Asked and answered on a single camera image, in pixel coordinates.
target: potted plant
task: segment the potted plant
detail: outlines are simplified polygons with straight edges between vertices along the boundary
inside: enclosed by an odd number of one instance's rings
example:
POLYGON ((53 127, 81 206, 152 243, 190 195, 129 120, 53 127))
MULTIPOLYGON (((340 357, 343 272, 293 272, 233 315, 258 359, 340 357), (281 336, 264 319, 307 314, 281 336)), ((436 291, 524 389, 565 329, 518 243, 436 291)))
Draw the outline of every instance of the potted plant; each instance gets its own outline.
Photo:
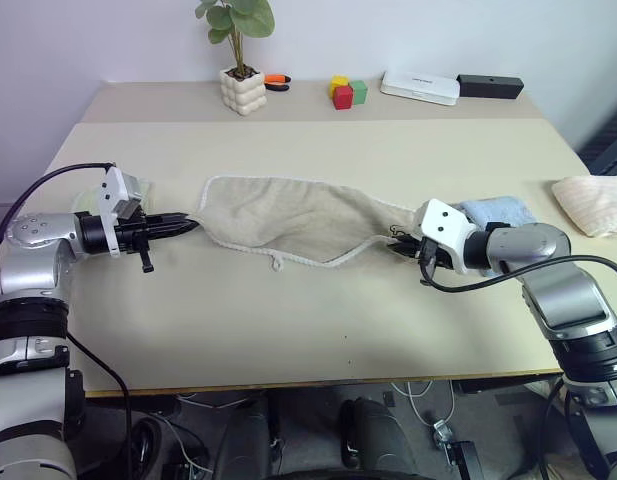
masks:
POLYGON ((219 72, 224 103, 240 115, 264 106, 264 75, 244 63, 243 37, 263 38, 273 32, 275 19, 268 0, 202 0, 195 16, 205 16, 210 24, 210 43, 227 38, 235 57, 235 67, 219 72))

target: yellow block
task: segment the yellow block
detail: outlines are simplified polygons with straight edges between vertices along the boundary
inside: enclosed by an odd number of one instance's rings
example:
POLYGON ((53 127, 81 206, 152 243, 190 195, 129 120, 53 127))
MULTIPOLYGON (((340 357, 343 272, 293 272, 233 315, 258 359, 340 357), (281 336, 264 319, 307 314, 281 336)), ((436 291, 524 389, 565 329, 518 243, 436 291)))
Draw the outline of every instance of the yellow block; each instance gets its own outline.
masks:
POLYGON ((332 77, 332 80, 330 81, 330 88, 328 88, 328 95, 330 98, 332 98, 335 88, 345 87, 346 85, 348 85, 348 77, 343 77, 341 75, 335 75, 332 77))

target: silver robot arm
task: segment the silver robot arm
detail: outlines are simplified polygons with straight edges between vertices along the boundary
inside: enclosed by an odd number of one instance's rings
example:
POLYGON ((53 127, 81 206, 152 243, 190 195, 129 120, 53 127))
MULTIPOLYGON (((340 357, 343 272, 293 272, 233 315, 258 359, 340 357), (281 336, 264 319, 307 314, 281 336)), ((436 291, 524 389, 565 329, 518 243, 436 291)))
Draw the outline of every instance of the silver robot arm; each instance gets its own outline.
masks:
POLYGON ((0 255, 0 480, 77 474, 64 443, 82 418, 81 373, 66 340, 73 266, 91 255, 139 253, 197 226, 184 214, 145 215, 134 177, 110 168, 100 215, 29 214, 8 227, 0 255))
MULTIPOLYGON (((431 281, 435 266, 460 274, 488 269, 507 274, 571 253, 566 234, 551 225, 491 224, 481 231, 439 200, 430 200, 419 210, 413 237, 402 238, 392 248, 418 257, 422 275, 431 281)), ((597 282, 573 262, 517 278, 576 403, 570 418, 582 459, 596 478, 617 479, 617 316, 597 282)))

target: black box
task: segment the black box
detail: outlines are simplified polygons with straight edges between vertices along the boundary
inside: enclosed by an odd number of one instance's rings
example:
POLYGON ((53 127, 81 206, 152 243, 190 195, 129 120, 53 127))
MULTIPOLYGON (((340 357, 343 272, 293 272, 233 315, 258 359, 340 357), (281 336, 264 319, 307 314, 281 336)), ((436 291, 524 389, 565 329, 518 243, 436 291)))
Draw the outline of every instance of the black box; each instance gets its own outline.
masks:
POLYGON ((460 97, 517 98, 524 82, 516 77, 489 77, 487 75, 459 75, 460 97))

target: orange scissors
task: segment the orange scissors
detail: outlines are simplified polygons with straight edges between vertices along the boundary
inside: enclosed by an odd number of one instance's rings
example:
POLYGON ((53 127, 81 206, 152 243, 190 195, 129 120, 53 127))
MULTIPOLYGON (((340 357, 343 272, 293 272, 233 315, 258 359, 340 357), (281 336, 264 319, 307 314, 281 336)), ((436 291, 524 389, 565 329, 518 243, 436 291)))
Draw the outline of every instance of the orange scissors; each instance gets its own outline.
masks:
POLYGON ((281 74, 272 74, 266 75, 264 78, 264 85, 267 90, 272 90, 273 92, 285 92, 290 90, 290 77, 288 75, 281 74))

